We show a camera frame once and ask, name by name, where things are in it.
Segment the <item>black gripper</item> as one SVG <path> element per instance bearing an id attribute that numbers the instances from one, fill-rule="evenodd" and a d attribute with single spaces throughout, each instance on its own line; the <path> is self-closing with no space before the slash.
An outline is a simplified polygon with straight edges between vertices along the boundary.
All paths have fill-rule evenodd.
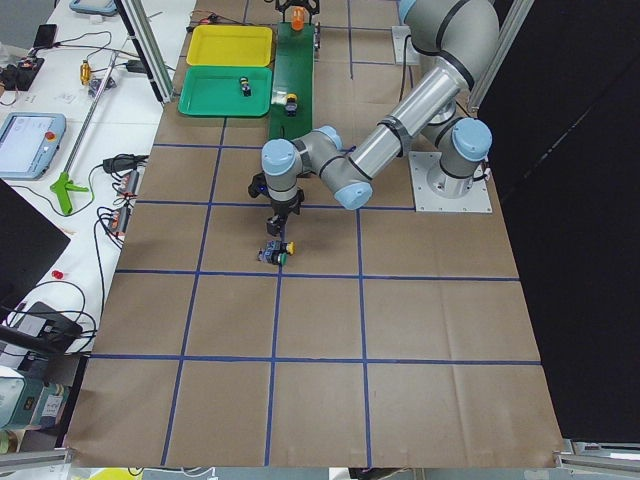
<path id="1" fill-rule="evenodd" d="M 310 18 L 313 18 L 320 13 L 320 6 L 319 0 L 274 0 L 274 8 L 282 14 L 282 19 L 285 19 L 286 12 L 294 7 L 305 9 Z"/>
<path id="2" fill-rule="evenodd" d="M 263 195 L 269 199 L 274 215 L 266 220 L 266 230 L 271 236 L 281 235 L 288 216 L 291 213 L 299 215 L 300 206 L 304 202 L 304 191 L 297 185 L 286 192 L 270 190 L 264 173 L 253 176 L 248 194 L 251 198 Z"/>

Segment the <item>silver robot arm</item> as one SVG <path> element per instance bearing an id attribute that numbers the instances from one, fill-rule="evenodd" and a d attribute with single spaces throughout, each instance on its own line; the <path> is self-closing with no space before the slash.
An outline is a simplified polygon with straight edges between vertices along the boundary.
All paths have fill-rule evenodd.
<path id="1" fill-rule="evenodd" d="M 496 52 L 499 20 L 494 6 L 488 1 L 403 1 L 399 13 L 413 48 L 432 59 L 431 68 L 350 154 L 343 152 L 341 138 L 330 126 L 263 146 L 262 170 L 248 193 L 269 199 L 270 235 L 279 236 L 289 215 L 299 213 L 304 192 L 297 180 L 303 174 L 315 174 L 338 203 L 357 210 L 371 198 L 372 180 L 406 155 L 419 134 L 444 140 L 442 157 L 448 164 L 442 171 L 450 178 L 472 177 L 477 162 L 486 158 L 490 130 L 480 120 L 458 116 L 455 98 L 474 88 Z"/>

